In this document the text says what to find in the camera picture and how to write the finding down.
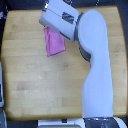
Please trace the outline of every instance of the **wood grain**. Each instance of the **wood grain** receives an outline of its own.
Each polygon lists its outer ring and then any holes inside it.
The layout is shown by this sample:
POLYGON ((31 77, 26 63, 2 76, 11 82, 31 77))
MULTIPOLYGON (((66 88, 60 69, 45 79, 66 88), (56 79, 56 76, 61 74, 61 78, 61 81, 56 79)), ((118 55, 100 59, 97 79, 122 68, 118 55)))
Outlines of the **wood grain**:
MULTIPOLYGON (((78 9, 84 12, 89 8, 78 9)), ((114 116, 127 113, 127 60, 116 7, 97 7, 108 30, 114 116)), ((81 117, 81 88, 90 65, 78 43, 65 40, 66 51, 46 56, 41 10, 10 11, 2 42, 4 110, 9 120, 81 117)))

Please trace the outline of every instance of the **black band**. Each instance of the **black band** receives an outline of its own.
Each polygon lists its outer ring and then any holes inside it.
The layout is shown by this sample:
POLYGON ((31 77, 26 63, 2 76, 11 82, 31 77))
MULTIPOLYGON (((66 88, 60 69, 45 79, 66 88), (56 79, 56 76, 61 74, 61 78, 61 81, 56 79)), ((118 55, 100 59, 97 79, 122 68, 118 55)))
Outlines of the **black band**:
POLYGON ((113 117, 110 118, 84 118, 86 128, 119 128, 113 117))

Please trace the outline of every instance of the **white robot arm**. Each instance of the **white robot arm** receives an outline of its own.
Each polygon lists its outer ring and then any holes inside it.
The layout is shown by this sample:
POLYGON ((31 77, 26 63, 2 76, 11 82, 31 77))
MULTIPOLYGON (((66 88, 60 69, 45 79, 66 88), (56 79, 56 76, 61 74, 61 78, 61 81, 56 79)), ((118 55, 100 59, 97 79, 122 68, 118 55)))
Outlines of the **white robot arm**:
POLYGON ((69 41, 77 40, 90 71, 82 86, 82 118, 113 117, 113 88, 107 28, 103 16, 91 9, 81 13, 61 0, 45 0, 41 19, 69 41))

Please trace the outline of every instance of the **towel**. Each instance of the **towel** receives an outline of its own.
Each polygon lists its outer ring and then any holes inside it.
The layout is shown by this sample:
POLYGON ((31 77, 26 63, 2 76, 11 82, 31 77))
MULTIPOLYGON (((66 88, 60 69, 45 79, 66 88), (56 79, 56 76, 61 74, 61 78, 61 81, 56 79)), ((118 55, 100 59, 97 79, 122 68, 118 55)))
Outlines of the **towel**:
POLYGON ((52 28, 44 29, 47 56, 51 56, 65 50, 64 38, 52 28))

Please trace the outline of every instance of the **wooden table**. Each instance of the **wooden table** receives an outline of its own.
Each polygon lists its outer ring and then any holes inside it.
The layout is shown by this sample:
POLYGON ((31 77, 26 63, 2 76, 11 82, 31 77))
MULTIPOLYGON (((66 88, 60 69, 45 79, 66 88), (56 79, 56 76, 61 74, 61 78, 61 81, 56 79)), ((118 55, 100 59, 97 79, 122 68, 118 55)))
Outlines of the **wooden table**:
MULTIPOLYGON (((97 7, 106 20, 114 90, 114 116, 127 113, 127 59, 117 7, 97 7)), ((9 120, 81 117, 81 88, 89 63, 78 43, 47 57, 41 10, 10 11, 2 42, 4 110, 9 120)))

